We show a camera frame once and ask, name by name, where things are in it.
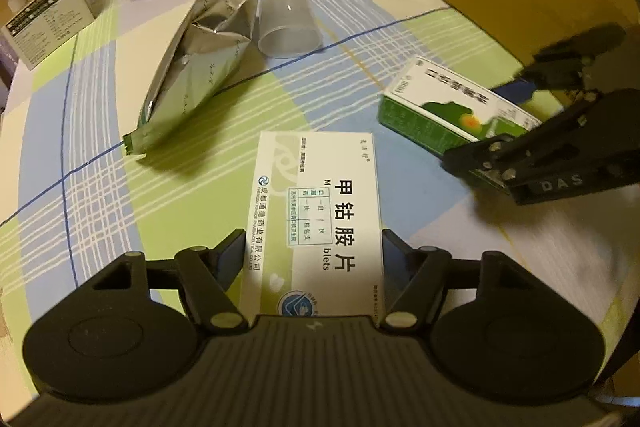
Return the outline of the silver foil tea pouch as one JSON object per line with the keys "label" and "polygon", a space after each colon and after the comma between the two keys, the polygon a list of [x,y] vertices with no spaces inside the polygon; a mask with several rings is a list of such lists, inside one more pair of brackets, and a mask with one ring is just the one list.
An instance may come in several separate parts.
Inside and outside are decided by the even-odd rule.
{"label": "silver foil tea pouch", "polygon": [[231,76],[252,42],[259,0],[195,0],[160,59],[136,129],[122,137],[128,156],[164,142]]}

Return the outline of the checkered tablecloth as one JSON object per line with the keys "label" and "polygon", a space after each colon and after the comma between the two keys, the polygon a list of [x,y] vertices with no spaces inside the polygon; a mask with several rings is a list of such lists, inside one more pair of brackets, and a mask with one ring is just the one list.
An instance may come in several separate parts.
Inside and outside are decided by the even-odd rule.
{"label": "checkered tablecloth", "polygon": [[[454,254],[499,249],[603,329],[614,347],[639,295],[639,191],[516,207],[470,191],[378,122],[383,90],[422,55],[486,87],[514,58],[439,0],[310,0],[323,37],[299,61],[249,49],[221,94],[150,159],[128,156],[160,56],[192,0],[91,0],[96,21],[19,67],[1,130],[1,353],[117,255],[167,257],[245,225],[259,135],[373,135],[384,225]],[[489,200],[495,209],[480,210]]]}

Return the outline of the green white medicine box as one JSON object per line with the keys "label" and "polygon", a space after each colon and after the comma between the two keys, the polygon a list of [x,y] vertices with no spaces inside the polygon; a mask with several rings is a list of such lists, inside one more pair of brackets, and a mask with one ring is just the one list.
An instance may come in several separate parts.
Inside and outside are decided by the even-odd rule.
{"label": "green white medicine box", "polygon": [[378,121],[437,156],[540,125],[520,106],[422,56],[413,57],[384,91]]}

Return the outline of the white tablet medicine box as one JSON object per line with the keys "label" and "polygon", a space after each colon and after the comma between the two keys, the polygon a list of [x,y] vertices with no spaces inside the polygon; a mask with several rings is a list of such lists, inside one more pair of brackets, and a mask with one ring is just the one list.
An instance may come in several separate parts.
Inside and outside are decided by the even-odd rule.
{"label": "white tablet medicine box", "polygon": [[264,131],[246,227],[240,310],[342,317],[384,311],[372,135]]}

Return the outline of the clear plastic cup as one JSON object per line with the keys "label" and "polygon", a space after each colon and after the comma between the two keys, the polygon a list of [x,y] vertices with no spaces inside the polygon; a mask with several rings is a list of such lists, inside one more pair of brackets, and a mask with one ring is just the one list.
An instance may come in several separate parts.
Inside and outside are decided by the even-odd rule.
{"label": "clear plastic cup", "polygon": [[257,45],[265,56],[299,57],[322,45],[308,0],[260,0],[258,22]]}

